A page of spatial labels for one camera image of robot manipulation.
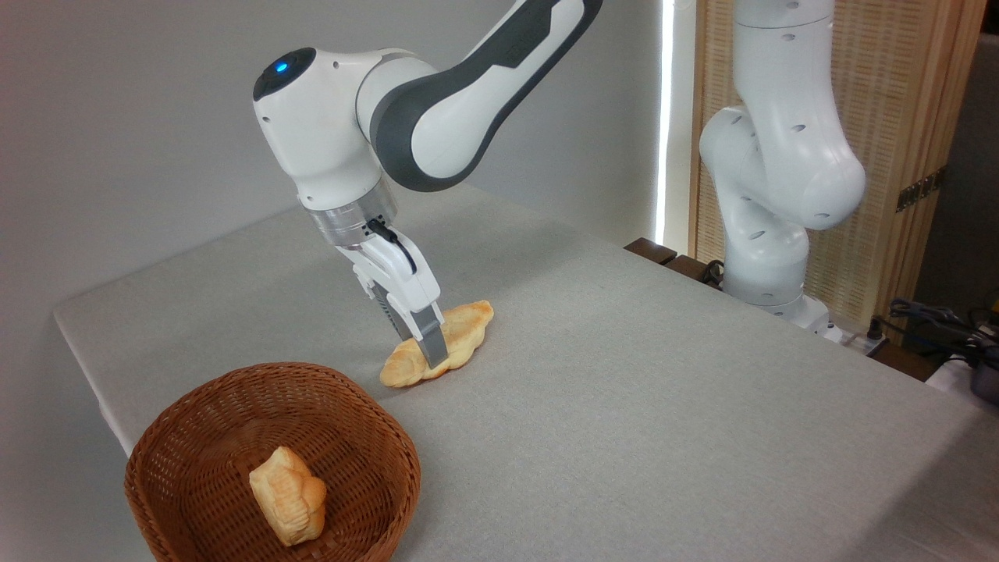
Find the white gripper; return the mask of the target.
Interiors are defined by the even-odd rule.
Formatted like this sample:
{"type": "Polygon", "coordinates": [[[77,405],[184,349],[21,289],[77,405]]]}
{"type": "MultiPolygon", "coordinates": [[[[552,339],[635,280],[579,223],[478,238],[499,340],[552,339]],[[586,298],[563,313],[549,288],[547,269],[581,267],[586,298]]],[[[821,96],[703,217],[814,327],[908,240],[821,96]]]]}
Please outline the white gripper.
{"type": "Polygon", "coordinates": [[[370,279],[372,299],[379,303],[402,340],[415,338],[429,369],[449,357],[442,314],[436,301],[440,288],[420,249],[406,235],[395,240],[377,234],[360,244],[338,246],[370,279]]]}

